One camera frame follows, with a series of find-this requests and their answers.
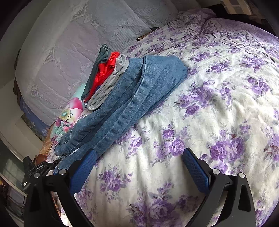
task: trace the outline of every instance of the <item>light gray garment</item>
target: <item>light gray garment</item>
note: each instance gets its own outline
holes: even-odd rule
[[[115,68],[112,74],[104,81],[100,88],[94,93],[87,103],[89,110],[97,109],[108,97],[111,90],[119,81],[121,75],[128,68],[129,60],[126,59],[124,54],[120,54],[115,62]]]

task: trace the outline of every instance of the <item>dark green folded garment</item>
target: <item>dark green folded garment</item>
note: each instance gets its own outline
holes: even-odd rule
[[[90,89],[93,85],[93,82],[94,82],[94,79],[95,79],[95,76],[98,72],[98,67],[99,67],[99,64],[100,63],[105,63],[108,61],[109,57],[111,55],[111,50],[110,48],[106,45],[106,44],[103,44],[100,48],[100,52],[98,54],[98,57],[93,65],[93,68],[92,68],[92,71],[90,73],[90,76],[88,78],[88,81],[85,85],[85,89],[80,97],[81,100],[84,100],[86,99],[86,97],[88,96],[89,92],[90,92]]]

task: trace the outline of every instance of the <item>blue textured pad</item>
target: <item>blue textured pad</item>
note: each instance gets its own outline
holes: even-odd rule
[[[71,195],[80,192],[82,186],[84,185],[84,182],[86,181],[91,170],[96,164],[96,160],[97,160],[97,153],[95,150],[92,150],[83,160],[83,162],[81,163],[77,171],[74,173],[74,175],[71,177],[71,183],[70,183]]]
[[[208,176],[205,174],[195,157],[192,156],[192,153],[187,148],[183,152],[182,159],[196,186],[198,187],[198,190],[200,192],[207,193],[209,191]]]

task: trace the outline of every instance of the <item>colorful floral fabric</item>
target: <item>colorful floral fabric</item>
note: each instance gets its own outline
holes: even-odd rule
[[[114,142],[76,194],[94,226],[185,226],[204,196],[182,162],[186,147],[224,174],[246,174],[257,227],[278,203],[279,40],[214,17],[187,11],[124,53],[176,55],[188,78]]]

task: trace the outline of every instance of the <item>floral pillow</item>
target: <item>floral pillow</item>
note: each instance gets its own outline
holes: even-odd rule
[[[86,107],[80,99],[85,85],[86,84],[84,83],[77,89],[67,106],[62,110],[61,114],[57,118],[50,134],[50,139],[54,144],[58,143],[60,138],[75,125],[79,115]]]

